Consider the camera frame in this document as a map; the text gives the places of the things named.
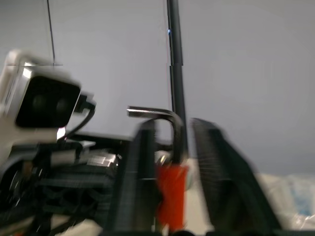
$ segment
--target white wall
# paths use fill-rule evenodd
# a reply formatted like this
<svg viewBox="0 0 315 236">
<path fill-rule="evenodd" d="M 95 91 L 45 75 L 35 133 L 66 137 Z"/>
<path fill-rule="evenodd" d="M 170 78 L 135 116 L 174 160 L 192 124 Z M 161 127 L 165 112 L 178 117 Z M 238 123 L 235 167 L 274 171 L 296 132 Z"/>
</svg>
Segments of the white wall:
<svg viewBox="0 0 315 236">
<path fill-rule="evenodd" d="M 315 1 L 179 3 L 188 118 L 219 124 L 260 171 L 315 173 Z"/>
<path fill-rule="evenodd" d="M 0 1 L 0 70 L 12 48 L 52 59 L 46 1 Z"/>
<path fill-rule="evenodd" d="M 128 118 L 128 105 L 171 110 L 164 0 L 51 0 L 50 7 L 56 60 L 97 101 L 84 131 L 133 134 L 143 120 Z M 170 137 L 170 126 L 162 132 Z"/>
</svg>

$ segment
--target metal hook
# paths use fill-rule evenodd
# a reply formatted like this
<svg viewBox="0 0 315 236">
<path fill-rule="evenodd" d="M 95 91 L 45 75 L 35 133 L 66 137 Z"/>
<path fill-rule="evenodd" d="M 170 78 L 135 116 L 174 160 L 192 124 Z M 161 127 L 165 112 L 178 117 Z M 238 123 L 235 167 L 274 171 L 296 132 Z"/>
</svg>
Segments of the metal hook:
<svg viewBox="0 0 315 236">
<path fill-rule="evenodd" d="M 173 156 L 172 163 L 180 164 L 183 159 L 183 122 L 175 113 L 165 109 L 134 107 L 129 106 L 127 109 L 129 117 L 164 119 L 172 124 L 173 127 Z"/>
</svg>

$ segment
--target red object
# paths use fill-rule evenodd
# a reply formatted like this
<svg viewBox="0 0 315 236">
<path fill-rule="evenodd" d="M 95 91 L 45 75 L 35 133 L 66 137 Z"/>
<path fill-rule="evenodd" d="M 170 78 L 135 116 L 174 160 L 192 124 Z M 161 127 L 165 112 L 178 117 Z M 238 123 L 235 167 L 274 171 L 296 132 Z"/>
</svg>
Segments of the red object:
<svg viewBox="0 0 315 236">
<path fill-rule="evenodd" d="M 187 166 L 158 166 L 157 184 L 163 194 L 163 201 L 157 211 L 162 225 L 168 225 L 170 231 L 184 227 L 184 192 Z"/>
</svg>

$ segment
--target white camera housing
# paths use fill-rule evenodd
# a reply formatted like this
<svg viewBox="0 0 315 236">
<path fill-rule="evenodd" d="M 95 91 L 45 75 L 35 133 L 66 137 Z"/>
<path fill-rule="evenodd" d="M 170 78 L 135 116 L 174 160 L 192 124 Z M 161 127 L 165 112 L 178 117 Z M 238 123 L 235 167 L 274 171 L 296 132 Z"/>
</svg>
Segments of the white camera housing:
<svg viewBox="0 0 315 236">
<path fill-rule="evenodd" d="M 28 108 L 23 103 L 30 94 L 28 91 L 35 75 L 42 76 L 42 81 L 47 78 L 56 83 L 59 81 L 62 85 L 72 86 L 76 93 L 79 91 L 76 99 L 79 97 L 80 85 L 71 80 L 68 74 L 57 71 L 51 61 L 20 50 L 10 51 L 0 76 L 0 166 L 9 156 L 13 145 L 57 141 L 58 127 L 33 125 L 25 128 L 17 125 L 17 118 L 24 122 L 21 109 L 23 106 L 24 110 Z M 29 117 L 25 111 L 24 114 L 26 122 L 32 122 L 34 115 Z"/>
</svg>

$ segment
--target camera lens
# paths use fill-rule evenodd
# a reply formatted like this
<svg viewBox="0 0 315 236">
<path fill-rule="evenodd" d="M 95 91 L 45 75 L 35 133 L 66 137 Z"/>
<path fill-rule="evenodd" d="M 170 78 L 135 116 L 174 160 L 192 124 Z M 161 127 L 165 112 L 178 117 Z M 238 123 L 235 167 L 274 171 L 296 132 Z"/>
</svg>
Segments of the camera lens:
<svg viewBox="0 0 315 236">
<path fill-rule="evenodd" d="M 65 99 L 59 100 L 56 109 L 57 112 L 65 112 L 67 110 L 67 101 Z"/>
<path fill-rule="evenodd" d="M 42 95 L 35 96 L 32 102 L 34 110 L 37 110 L 37 111 L 43 109 L 45 107 L 45 104 L 46 104 L 46 99 Z"/>
</svg>

